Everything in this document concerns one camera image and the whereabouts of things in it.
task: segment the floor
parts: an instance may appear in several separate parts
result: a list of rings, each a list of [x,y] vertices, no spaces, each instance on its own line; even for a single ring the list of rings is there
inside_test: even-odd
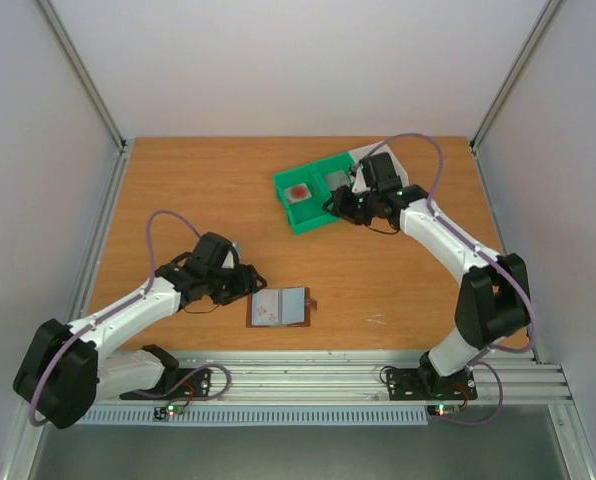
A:
[[[489,412],[474,408],[469,415]],[[547,407],[427,427],[48,427],[34,480],[555,480],[568,478]]]
[[[180,312],[133,337],[127,349],[428,349],[453,328],[458,285],[422,246],[339,221],[294,235],[272,175],[368,145],[375,137],[139,138],[100,265],[90,311],[134,290],[147,276],[145,222],[160,208],[185,215],[243,247],[270,287],[306,286],[318,301],[308,328],[246,328],[246,301],[206,315]],[[438,139],[447,164],[437,200],[483,243],[498,241],[467,140]],[[435,150],[419,139],[392,146],[411,183],[429,189]],[[191,250],[195,237],[173,218],[154,228],[157,265]],[[190,308],[211,307],[202,301]],[[508,344],[523,345],[517,334]]]

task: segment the black wire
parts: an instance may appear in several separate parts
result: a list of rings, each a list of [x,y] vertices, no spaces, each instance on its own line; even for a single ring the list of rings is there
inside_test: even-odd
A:
[[[391,370],[396,370],[396,367],[392,367],[391,365],[385,365],[384,367],[382,367],[380,369],[380,372],[378,373],[378,378],[380,378],[380,381],[384,384],[387,385],[387,380],[383,380],[382,378],[382,374],[385,370],[387,369],[391,369]]]
[[[377,230],[375,228],[371,228],[369,225],[365,225],[365,227],[367,227],[372,232],[382,233],[383,235],[395,235],[395,234],[397,234],[400,231],[400,230],[394,230],[393,232],[385,232],[383,230]]]
[[[183,308],[183,310],[185,311],[185,313],[188,313],[189,315],[200,315],[201,313],[211,313],[213,312],[215,309],[217,309],[220,305],[216,305],[214,308],[212,308],[211,310],[205,310],[204,312],[190,312],[189,310],[187,310],[187,308]]]

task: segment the wooden table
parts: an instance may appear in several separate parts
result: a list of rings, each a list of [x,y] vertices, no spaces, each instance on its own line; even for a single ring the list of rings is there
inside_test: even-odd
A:
[[[97,278],[91,311],[147,277],[145,221],[156,209],[186,216],[243,247],[270,287],[307,286],[318,301],[309,328],[245,328],[241,300],[206,315],[180,312],[132,338],[168,350],[428,349],[453,328],[458,285],[415,240],[346,222],[294,235],[272,174],[379,140],[375,137],[140,138],[131,155]],[[437,200],[459,225],[498,248],[465,138],[439,138],[447,157]],[[418,139],[392,150],[410,182],[430,188],[438,166]],[[196,237],[174,218],[154,226],[157,265],[191,250]],[[190,309],[207,310],[208,300]],[[524,335],[509,339],[520,346]]]

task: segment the small book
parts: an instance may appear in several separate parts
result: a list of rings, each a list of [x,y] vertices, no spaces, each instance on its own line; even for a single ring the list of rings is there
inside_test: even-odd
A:
[[[265,288],[249,297],[248,327],[308,327],[309,289]]]

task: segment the red object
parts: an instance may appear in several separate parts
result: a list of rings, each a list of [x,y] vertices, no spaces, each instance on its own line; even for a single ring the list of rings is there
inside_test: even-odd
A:
[[[309,196],[309,189],[304,185],[296,185],[291,187],[289,194],[296,200],[304,200]]]

